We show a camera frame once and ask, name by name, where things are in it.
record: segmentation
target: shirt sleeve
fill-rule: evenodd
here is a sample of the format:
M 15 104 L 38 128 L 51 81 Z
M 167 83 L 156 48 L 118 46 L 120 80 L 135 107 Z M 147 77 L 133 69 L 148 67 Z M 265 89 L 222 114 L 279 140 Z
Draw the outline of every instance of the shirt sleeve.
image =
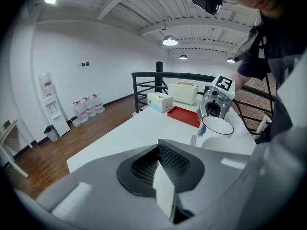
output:
M 260 80 L 263 80 L 265 75 L 271 72 L 266 60 L 253 56 L 244 59 L 237 71 L 245 77 L 257 78 Z

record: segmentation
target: water bottle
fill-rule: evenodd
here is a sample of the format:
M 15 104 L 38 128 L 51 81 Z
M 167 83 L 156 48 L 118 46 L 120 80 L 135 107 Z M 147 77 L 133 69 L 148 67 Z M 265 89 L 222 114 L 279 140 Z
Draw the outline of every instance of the water bottle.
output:
M 87 115 L 89 117 L 93 117 L 96 115 L 96 110 L 94 108 L 94 103 L 89 98 L 89 96 L 83 98 L 83 105 L 86 109 Z
M 104 108 L 104 105 L 102 104 L 101 99 L 98 97 L 97 94 L 92 94 L 92 96 L 93 96 L 93 103 L 94 103 L 96 112 L 102 113 L 105 110 L 105 108 Z
M 73 104 L 75 105 L 74 112 L 76 116 L 80 119 L 82 124 L 85 123 L 88 120 L 88 116 L 84 106 L 80 103 L 80 101 L 74 102 Z

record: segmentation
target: dark shirt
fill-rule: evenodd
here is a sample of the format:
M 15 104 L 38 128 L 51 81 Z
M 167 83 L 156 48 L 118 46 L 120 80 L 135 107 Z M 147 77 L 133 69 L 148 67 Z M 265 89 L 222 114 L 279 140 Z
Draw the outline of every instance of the dark shirt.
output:
M 260 80 L 263 80 L 265 74 L 271 72 L 276 80 L 276 90 L 278 90 L 306 49 L 306 32 L 303 28 L 299 28 L 300 23 L 296 22 L 290 13 L 285 13 L 275 20 L 263 18 L 263 21 L 271 27 L 270 32 L 266 35 L 264 46 L 266 61 L 264 67 L 258 58 L 250 57 L 242 61 L 237 71 L 243 76 Z M 270 141 L 291 126 L 289 114 L 276 94 L 272 123 L 256 142 L 259 144 Z

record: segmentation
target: cup rim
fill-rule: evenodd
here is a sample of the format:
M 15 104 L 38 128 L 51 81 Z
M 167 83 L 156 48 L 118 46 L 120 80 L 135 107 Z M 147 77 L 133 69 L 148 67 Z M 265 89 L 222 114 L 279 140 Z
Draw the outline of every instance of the cup rim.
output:
M 220 118 L 220 117 L 215 117 L 215 116 L 204 116 L 202 119 L 201 119 L 201 122 L 202 122 L 202 124 L 203 125 L 205 125 L 205 123 L 203 122 L 203 119 L 205 118 L 205 117 L 214 117 L 214 118 Z M 217 134 L 220 134 L 220 135 L 231 135 L 231 134 L 233 134 L 234 133 L 234 131 L 235 131 L 235 128 L 233 127 L 233 125 L 231 124 L 231 123 L 229 123 L 230 125 L 231 125 L 231 127 L 232 127 L 232 132 L 231 133 L 228 133 L 228 134 L 224 134 L 224 133 L 220 133 L 220 132 L 216 132 L 215 130 L 213 130 L 213 129 L 211 129 L 211 128 L 209 128 L 208 126 L 206 126 L 209 130 L 212 130 L 213 132 L 215 132 L 215 133 L 217 133 Z

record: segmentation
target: person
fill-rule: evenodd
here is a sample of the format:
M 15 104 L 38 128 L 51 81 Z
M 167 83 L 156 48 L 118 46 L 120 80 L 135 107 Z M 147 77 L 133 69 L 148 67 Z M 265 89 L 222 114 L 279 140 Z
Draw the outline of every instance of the person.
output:
M 244 59 L 237 72 L 230 78 L 236 81 L 236 90 L 239 90 L 250 78 L 263 80 L 265 75 L 272 73 L 276 80 L 276 90 L 291 74 L 299 62 L 307 46 L 306 32 L 300 29 L 298 19 L 303 17 L 304 0 L 222 0 L 231 4 L 240 4 L 249 8 L 258 9 L 262 21 L 270 27 L 264 45 L 264 64 L 258 56 Z M 218 8 L 211 5 L 208 10 Z M 256 139 L 256 143 L 268 142 L 277 134 L 292 126 L 291 119 L 282 101 L 276 95 L 272 123 Z

